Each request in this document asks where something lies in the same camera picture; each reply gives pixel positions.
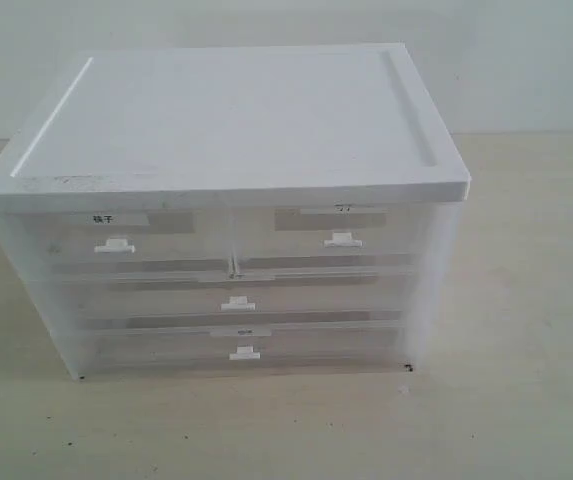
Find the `white plastic drawer cabinet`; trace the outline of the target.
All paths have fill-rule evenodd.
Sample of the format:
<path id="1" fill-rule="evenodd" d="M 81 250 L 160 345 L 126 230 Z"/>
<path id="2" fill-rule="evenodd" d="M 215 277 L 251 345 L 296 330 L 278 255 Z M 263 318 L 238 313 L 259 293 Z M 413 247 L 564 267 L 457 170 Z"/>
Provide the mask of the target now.
<path id="1" fill-rule="evenodd" d="M 364 44 L 88 53 L 55 81 L 0 152 L 0 244 L 68 372 L 81 329 L 61 282 L 225 281 L 410 273 L 399 312 L 279 315 L 266 322 L 393 320 L 420 363 L 471 176 L 406 47 Z M 234 212 L 249 208 L 432 207 L 411 266 L 244 270 Z M 231 270 L 57 274 L 25 215 L 217 210 Z"/>

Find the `clear middle wide drawer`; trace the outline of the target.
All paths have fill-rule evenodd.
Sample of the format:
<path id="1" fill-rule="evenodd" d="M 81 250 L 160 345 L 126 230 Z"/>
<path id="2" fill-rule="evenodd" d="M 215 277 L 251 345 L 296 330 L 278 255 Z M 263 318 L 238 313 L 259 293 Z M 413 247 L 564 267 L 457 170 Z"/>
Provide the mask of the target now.
<path id="1" fill-rule="evenodd" d="M 61 282 L 62 310 L 81 329 L 140 329 L 268 321 L 279 315 L 399 312 L 415 276 L 366 273 L 242 280 Z"/>

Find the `clear wide drawer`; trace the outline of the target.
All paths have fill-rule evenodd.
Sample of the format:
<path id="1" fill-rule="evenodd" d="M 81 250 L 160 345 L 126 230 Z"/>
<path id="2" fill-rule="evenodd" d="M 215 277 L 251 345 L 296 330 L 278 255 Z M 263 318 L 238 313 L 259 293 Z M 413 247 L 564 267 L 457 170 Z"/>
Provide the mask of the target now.
<path id="1" fill-rule="evenodd" d="M 61 282 L 62 310 L 81 329 L 140 329 L 268 321 L 279 315 L 399 312 L 415 276 L 366 273 L 242 280 Z"/>
<path id="2" fill-rule="evenodd" d="M 416 360 L 404 339 L 393 320 L 96 330 L 73 338 L 71 362 L 80 377 L 151 369 L 410 371 Z"/>

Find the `clear bottom wide drawer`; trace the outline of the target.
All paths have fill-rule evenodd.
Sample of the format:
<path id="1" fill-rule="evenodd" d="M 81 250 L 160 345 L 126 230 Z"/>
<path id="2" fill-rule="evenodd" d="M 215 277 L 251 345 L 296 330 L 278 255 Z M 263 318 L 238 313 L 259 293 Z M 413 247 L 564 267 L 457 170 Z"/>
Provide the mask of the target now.
<path id="1" fill-rule="evenodd" d="M 80 377 L 151 369 L 410 371 L 416 360 L 404 339 L 393 320 L 96 330 L 73 338 L 71 362 Z"/>

